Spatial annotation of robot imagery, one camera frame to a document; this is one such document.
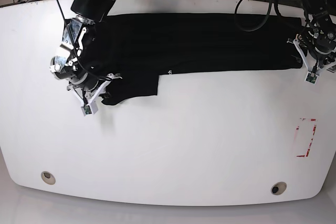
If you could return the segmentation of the black t-shirt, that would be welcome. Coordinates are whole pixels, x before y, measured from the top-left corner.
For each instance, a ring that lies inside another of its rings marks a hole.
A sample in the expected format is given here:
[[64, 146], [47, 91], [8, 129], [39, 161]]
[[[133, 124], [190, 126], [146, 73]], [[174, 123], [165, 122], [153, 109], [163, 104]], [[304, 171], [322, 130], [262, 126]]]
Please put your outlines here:
[[157, 95], [164, 74], [302, 67], [288, 43], [295, 32], [276, 16], [249, 33], [237, 28], [232, 14], [124, 14], [108, 16], [95, 32], [80, 63], [98, 76], [121, 76], [107, 86], [105, 105]]

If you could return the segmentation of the red tape rectangle marking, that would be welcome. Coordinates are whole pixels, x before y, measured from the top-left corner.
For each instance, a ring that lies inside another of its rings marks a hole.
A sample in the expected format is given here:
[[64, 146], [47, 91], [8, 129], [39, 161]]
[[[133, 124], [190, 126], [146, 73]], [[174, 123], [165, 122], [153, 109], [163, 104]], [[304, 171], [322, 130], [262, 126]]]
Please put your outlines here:
[[308, 157], [316, 132], [317, 120], [300, 118], [295, 131], [293, 152], [295, 157]]

